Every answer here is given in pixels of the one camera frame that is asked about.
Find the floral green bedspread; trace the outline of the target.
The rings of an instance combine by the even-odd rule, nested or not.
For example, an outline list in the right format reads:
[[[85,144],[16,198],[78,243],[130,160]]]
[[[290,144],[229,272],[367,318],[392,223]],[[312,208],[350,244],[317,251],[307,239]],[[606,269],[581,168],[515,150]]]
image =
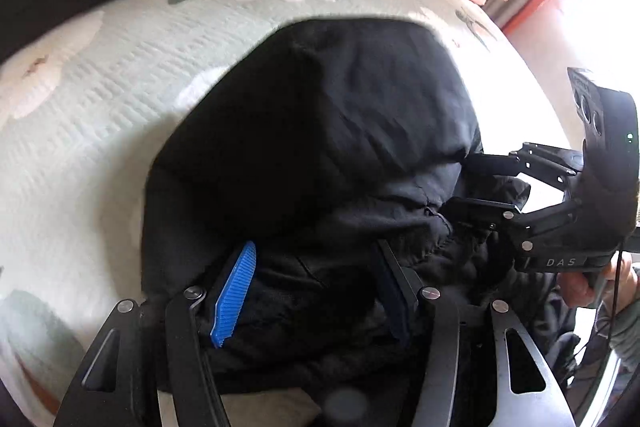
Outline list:
[[[160,147],[266,35],[304,17],[433,29],[488,153],[567,137],[534,75],[468,0],[115,0],[1,69],[1,380],[37,426],[114,304],[140,296],[142,193]]]

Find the window with orange frame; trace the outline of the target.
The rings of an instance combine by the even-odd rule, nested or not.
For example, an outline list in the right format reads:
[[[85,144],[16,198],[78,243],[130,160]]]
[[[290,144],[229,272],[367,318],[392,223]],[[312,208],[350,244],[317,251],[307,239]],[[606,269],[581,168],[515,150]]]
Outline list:
[[[639,66],[639,0],[529,0],[503,30],[537,75],[577,66],[614,80]]]

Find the black windbreaker jacket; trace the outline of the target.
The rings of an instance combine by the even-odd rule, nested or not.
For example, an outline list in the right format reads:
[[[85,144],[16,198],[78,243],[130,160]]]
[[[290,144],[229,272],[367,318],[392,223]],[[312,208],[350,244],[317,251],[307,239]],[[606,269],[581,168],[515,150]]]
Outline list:
[[[542,353],[574,325],[549,274],[523,274],[498,237],[450,221],[454,197],[525,206],[529,185],[477,176],[463,80],[433,31],[408,20],[303,20],[232,67],[156,156],[145,187],[142,287],[163,305],[245,244],[255,274],[232,336],[203,343],[222,395],[359,393],[366,426],[410,421],[427,335],[402,339],[382,297],[387,245],[460,310],[452,421],[497,410],[485,309],[514,306]]]

